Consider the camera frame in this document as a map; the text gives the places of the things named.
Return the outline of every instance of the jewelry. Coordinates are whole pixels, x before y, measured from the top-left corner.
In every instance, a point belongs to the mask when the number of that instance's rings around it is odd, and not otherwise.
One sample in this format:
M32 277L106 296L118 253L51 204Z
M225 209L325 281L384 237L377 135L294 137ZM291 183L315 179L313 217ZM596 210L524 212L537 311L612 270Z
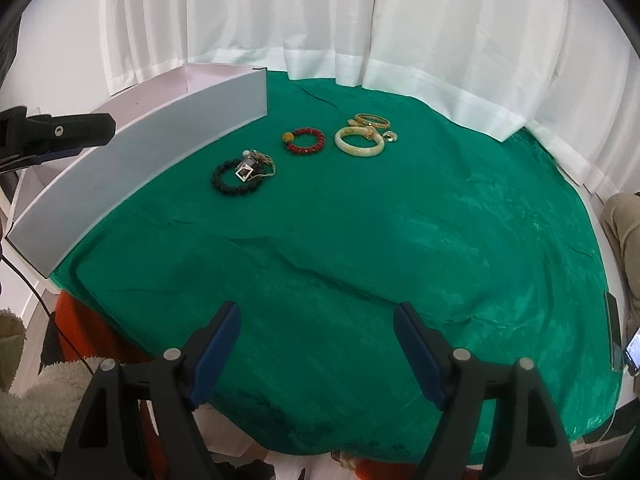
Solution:
M382 134L382 138L385 139L386 142L396 142L396 140L398 140L398 134L389 129L391 128L391 122L379 115L356 114L356 116L353 119L349 119L347 123L349 126L368 126L376 130L386 130L386 132Z
M226 160L214 170L211 184L223 195L253 193L260 187L265 177L276 174L275 163L269 155L255 150L244 150L242 157ZM271 166L271 173L264 173L265 166ZM228 186L222 182L222 175L233 168L236 168L236 177L242 181L238 186Z
M377 130L388 130L391 128L391 122L384 117L374 114L356 114L355 120L359 122L358 126L371 126Z
M376 145L371 148L359 148L352 144L347 144L342 140L342 138L349 135L360 135L366 137L369 140L373 140ZM365 128L364 126L347 126L338 130L335 133L335 144L345 153L349 153L349 155L354 156L374 156L385 149L385 141L380 134L374 128Z
M313 146L309 146L308 148L303 148L301 146L296 146L292 142L296 139L297 136L300 135L313 135L316 139L316 143ZM287 149L291 153L295 153L297 155L310 155L311 153L317 153L324 148L324 133L322 133L317 128L298 128L293 133L287 132L282 136L282 140L287 145Z

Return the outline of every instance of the smartphone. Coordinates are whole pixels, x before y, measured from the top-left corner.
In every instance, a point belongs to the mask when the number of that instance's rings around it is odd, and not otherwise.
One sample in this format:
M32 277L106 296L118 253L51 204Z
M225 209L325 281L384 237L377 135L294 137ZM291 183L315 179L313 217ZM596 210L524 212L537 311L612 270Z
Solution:
M604 301L609 325L609 356L611 370L621 372L623 368L622 337L620 335L620 318L618 317L618 303L610 292L605 291Z
M640 330L636 332L625 348L625 363L633 377L640 373Z

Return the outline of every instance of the white board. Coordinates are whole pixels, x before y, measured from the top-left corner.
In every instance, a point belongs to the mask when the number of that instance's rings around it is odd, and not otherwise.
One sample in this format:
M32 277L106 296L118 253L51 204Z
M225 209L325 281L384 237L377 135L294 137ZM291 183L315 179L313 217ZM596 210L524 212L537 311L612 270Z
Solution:
M9 243L49 277L109 212L191 153L267 114L266 70L187 64L133 86L95 112L116 135L85 150L38 191L16 193Z

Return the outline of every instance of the cream bangle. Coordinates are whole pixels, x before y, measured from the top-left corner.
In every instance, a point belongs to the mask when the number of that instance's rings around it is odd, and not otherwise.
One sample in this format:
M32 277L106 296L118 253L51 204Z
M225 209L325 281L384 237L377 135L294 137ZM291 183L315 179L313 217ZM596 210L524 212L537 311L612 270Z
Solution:
M361 135L363 137L367 137L367 139L373 140L376 145L371 148L359 148L357 146L347 144L342 140L342 138L349 135ZM385 139L383 139L373 128L366 128L364 126L347 126L335 133L335 145L345 153L349 153L349 155L374 156L385 149Z

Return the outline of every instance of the screw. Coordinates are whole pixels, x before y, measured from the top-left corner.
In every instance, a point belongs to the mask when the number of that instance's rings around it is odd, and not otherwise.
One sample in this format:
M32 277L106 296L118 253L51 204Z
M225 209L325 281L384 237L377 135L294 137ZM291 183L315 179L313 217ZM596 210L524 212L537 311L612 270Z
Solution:
M113 370L115 367L116 367L116 361L114 361L113 359L105 359L100 363L100 369L105 372L109 372L110 370Z
M179 348L169 348L164 351L162 357L164 357L167 361L175 361L176 359L180 358L181 355L182 352L180 352Z
M453 351L453 357L456 361L469 361L469 359L471 359L471 352L466 348L456 348Z
M536 366L535 364L533 364L533 361L528 357L521 357L518 360L518 364L525 370L533 370L533 368Z

